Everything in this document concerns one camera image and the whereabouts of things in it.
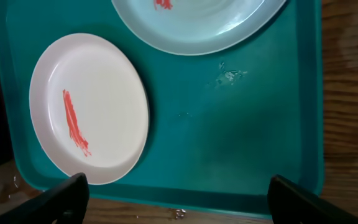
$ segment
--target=green tray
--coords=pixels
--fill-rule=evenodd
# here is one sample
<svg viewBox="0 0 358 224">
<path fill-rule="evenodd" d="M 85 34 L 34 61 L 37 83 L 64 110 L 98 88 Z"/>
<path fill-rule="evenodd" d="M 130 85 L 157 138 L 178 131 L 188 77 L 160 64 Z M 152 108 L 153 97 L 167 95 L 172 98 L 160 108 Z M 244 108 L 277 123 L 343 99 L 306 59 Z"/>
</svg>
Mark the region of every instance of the green tray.
<svg viewBox="0 0 358 224">
<path fill-rule="evenodd" d="M 37 189 L 67 178 L 35 136 L 29 85 L 52 42 L 86 32 L 127 55 L 150 103 L 140 161 L 117 182 L 91 186 L 92 197 L 269 218 L 266 193 L 275 174 L 319 194 L 320 4 L 290 0 L 251 38 L 222 52 L 186 57 L 139 40 L 110 0 L 0 0 L 0 79 L 23 178 Z"/>
</svg>

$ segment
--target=wooden table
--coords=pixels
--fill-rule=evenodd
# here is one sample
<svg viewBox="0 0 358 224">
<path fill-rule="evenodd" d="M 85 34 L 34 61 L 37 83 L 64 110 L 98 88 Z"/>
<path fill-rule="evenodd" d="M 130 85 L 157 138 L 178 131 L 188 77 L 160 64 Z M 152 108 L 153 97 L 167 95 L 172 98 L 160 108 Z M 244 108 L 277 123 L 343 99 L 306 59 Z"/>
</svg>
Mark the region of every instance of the wooden table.
<svg viewBox="0 0 358 224">
<path fill-rule="evenodd" d="M 358 216 L 358 0 L 323 0 L 322 7 L 326 163 L 322 198 Z M 13 162 L 0 167 L 0 182 L 14 175 Z M 36 195 L 21 186 L 30 197 Z M 13 194 L 9 187 L 4 190 L 3 198 Z M 91 199 L 84 223 L 270 223 L 191 211 L 183 219 L 176 220 L 175 215 L 174 209 Z"/>
</svg>

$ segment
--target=plate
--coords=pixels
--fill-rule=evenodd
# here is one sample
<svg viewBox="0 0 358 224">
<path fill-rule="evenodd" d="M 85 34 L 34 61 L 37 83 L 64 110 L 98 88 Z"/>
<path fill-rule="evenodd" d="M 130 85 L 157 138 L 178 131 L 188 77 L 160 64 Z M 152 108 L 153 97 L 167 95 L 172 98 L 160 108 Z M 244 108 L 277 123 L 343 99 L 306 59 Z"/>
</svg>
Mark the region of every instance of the plate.
<svg viewBox="0 0 358 224">
<path fill-rule="evenodd" d="M 246 39 L 286 0 L 112 0 L 125 25 L 156 49 L 177 55 L 218 52 Z"/>
<path fill-rule="evenodd" d="M 107 184 L 138 161 L 149 127 L 145 90 L 107 40 L 72 34 L 55 41 L 34 68 L 29 98 L 38 140 L 65 174 Z"/>
</svg>

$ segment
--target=red stain on plate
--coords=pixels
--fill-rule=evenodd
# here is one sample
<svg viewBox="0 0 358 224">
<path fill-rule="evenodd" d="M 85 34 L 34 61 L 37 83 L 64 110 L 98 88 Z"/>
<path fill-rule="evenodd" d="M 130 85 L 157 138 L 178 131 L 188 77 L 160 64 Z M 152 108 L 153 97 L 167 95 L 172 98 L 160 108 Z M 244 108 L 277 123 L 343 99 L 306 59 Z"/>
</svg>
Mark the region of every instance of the red stain on plate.
<svg viewBox="0 0 358 224">
<path fill-rule="evenodd" d="M 88 142 L 82 136 L 80 129 L 77 124 L 77 117 L 75 116 L 74 106 L 71 102 L 70 93 L 63 90 L 63 99 L 66 108 L 66 117 L 68 128 L 70 129 L 70 138 L 75 142 L 75 145 L 81 148 L 84 152 L 85 157 L 92 156 L 91 152 L 88 151 Z"/>
<path fill-rule="evenodd" d="M 171 0 L 154 0 L 154 8 L 157 10 L 157 5 L 160 5 L 164 9 L 172 9 Z"/>
</svg>

